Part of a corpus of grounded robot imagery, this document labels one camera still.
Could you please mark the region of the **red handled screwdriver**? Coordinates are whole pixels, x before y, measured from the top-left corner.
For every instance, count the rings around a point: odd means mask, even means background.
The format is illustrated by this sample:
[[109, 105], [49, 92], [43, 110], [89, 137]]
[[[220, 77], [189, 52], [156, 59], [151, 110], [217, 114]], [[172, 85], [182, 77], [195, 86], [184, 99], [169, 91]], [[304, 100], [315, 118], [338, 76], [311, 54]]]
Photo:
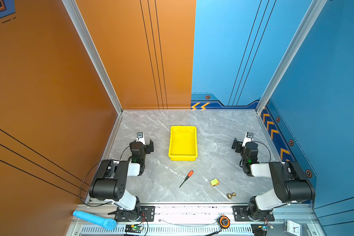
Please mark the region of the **red handled screwdriver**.
[[187, 176], [185, 177], [184, 181], [181, 183], [181, 185], [179, 186], [179, 188], [181, 188], [182, 185], [183, 185], [193, 174], [194, 174], [194, 171], [191, 170], [191, 171], [187, 174]]

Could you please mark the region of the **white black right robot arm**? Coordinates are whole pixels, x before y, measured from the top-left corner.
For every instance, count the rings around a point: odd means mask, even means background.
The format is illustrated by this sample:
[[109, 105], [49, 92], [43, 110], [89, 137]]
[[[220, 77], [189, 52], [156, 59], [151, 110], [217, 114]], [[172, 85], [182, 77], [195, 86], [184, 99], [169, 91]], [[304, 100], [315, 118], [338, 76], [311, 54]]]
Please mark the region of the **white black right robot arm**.
[[272, 211], [292, 202], [314, 200], [315, 189], [296, 161], [258, 161], [258, 144], [253, 141], [234, 139], [232, 149], [242, 157], [240, 167], [249, 177], [270, 178], [273, 188], [264, 194], [253, 196], [247, 208], [234, 208], [234, 212], [252, 221], [271, 220]]

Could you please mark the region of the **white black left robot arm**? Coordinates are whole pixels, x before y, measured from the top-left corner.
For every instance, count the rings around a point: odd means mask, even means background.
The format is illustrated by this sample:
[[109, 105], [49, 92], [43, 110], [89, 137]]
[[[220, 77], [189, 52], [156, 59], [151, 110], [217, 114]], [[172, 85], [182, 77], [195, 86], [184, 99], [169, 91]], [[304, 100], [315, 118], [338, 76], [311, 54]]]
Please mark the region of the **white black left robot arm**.
[[154, 152], [153, 141], [144, 144], [133, 141], [129, 145], [128, 160], [102, 160], [89, 187], [89, 196], [118, 207], [113, 214], [120, 221], [136, 221], [143, 217], [140, 200], [126, 190], [128, 177], [141, 176], [146, 166], [146, 155]]

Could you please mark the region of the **yellow plastic bin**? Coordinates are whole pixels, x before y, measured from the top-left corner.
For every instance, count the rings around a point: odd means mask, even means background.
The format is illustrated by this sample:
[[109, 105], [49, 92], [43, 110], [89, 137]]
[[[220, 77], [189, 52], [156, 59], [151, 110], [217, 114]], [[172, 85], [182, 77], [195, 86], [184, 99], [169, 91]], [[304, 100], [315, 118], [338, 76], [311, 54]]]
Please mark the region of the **yellow plastic bin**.
[[197, 128], [172, 126], [168, 156], [172, 161], [195, 161], [198, 157]]

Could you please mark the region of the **green yellow small block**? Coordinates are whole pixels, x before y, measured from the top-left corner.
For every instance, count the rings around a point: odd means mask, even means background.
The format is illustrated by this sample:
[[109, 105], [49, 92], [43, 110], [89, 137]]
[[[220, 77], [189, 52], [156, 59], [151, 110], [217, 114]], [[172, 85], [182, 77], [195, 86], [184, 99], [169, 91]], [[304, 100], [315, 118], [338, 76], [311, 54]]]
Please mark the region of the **green yellow small block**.
[[218, 179], [211, 180], [210, 184], [212, 187], [217, 186], [217, 185], [219, 185], [219, 180]]

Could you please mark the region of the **small brass fitting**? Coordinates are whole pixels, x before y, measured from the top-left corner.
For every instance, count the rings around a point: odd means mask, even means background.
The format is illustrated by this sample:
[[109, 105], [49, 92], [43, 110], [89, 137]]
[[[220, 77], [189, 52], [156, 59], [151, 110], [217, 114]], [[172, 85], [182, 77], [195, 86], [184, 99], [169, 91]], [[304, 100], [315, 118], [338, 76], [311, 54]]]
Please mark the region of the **small brass fitting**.
[[235, 197], [237, 194], [235, 193], [235, 192], [233, 192], [233, 193], [228, 193], [227, 194], [227, 198], [228, 199], [232, 199], [233, 197]]

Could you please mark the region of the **orange black tape measure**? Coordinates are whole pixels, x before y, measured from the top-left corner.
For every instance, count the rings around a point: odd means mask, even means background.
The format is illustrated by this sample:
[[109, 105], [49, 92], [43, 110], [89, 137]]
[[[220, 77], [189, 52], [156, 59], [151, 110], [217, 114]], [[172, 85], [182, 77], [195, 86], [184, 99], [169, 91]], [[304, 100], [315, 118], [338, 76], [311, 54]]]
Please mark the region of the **orange black tape measure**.
[[225, 215], [220, 216], [217, 221], [221, 229], [228, 229], [230, 227], [230, 219]]

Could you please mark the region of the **right small circuit board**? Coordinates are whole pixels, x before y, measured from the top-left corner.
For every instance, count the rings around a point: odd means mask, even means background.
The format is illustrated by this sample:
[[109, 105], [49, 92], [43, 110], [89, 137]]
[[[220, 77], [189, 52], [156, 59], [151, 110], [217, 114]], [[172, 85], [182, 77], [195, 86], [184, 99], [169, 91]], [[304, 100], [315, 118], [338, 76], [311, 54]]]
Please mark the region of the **right small circuit board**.
[[274, 229], [274, 226], [270, 223], [264, 223], [264, 224], [258, 226], [258, 229], [261, 230], [264, 235], [266, 235], [269, 230]]

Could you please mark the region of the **green circuit board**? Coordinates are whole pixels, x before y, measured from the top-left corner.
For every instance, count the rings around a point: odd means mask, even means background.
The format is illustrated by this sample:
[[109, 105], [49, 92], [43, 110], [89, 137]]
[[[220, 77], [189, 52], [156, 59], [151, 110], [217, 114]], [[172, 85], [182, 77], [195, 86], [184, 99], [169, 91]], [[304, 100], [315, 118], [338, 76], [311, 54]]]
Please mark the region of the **green circuit board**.
[[144, 231], [144, 229], [145, 228], [142, 225], [126, 225], [124, 232], [126, 235], [130, 235], [130, 234], [139, 235]]

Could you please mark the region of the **white desk clock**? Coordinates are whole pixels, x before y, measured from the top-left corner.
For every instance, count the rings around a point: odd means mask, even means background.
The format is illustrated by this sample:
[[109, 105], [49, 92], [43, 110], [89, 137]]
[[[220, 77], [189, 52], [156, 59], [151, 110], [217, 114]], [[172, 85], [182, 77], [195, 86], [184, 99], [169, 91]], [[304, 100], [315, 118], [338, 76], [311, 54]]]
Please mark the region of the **white desk clock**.
[[291, 236], [301, 236], [302, 225], [292, 220], [285, 220], [285, 233]]

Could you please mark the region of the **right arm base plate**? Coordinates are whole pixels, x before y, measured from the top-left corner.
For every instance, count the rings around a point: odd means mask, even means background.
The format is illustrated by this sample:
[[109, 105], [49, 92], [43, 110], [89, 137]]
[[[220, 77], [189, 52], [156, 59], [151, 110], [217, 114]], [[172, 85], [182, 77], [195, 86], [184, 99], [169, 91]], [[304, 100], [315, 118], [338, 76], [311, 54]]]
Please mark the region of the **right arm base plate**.
[[234, 219], [237, 222], [245, 221], [275, 221], [271, 210], [259, 210], [258, 208], [250, 209], [249, 206], [232, 206]]

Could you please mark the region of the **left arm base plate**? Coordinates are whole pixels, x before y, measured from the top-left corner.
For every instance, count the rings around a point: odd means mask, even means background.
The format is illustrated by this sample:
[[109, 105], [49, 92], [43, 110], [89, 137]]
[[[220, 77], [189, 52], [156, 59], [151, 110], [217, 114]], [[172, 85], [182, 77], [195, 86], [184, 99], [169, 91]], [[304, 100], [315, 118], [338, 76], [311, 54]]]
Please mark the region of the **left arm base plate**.
[[155, 206], [140, 205], [135, 210], [118, 210], [114, 219], [117, 222], [153, 222], [155, 217]]

